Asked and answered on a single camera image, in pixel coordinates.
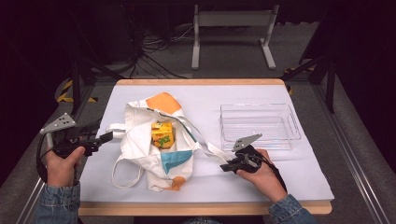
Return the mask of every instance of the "table edge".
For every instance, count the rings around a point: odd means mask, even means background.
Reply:
[[[120,79],[116,86],[126,85],[285,85],[280,78],[209,78],[209,79]]]
[[[266,203],[89,203],[81,202],[80,216],[263,216]],[[301,202],[313,215],[328,215],[330,201]]]

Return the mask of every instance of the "hand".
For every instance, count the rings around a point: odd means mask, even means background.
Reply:
[[[73,187],[75,166],[81,164],[84,152],[85,147],[78,147],[66,159],[58,157],[53,151],[47,153],[47,184],[53,187]]]
[[[272,163],[266,150],[257,150],[270,163]],[[288,193],[283,189],[272,169],[264,162],[262,163],[262,167],[254,174],[243,170],[238,170],[236,173],[247,181],[250,181],[256,187],[256,189],[263,195],[268,197],[272,203],[277,203],[278,201],[288,196]]]

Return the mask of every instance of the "yellow snack package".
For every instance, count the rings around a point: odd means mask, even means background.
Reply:
[[[151,137],[154,146],[159,149],[168,149],[174,142],[174,135],[171,122],[151,124]]]

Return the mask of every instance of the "white tote bag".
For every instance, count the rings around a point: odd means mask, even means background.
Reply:
[[[174,127],[175,143],[169,149],[159,149],[152,144],[151,124],[171,122]],[[113,168],[112,182],[120,188],[136,184],[145,171],[148,188],[155,191],[179,190],[193,171],[193,153],[201,145],[191,133],[193,125],[185,118],[181,105],[167,92],[148,99],[130,102],[125,107],[125,123],[107,126],[115,138],[121,138],[120,156]],[[204,153],[225,164],[231,158],[221,149],[207,143]],[[137,174],[131,174],[129,184],[116,183],[114,174],[117,164],[128,160],[139,167]]]

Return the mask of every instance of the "person's right hand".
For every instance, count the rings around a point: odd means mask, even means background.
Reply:
[[[257,151],[272,163],[266,150],[257,149]],[[236,173],[247,181],[250,181],[256,189],[268,197],[272,203],[277,203],[288,196],[288,193],[283,189],[272,169],[264,162],[262,163],[262,167],[254,174],[243,170],[238,170]]]

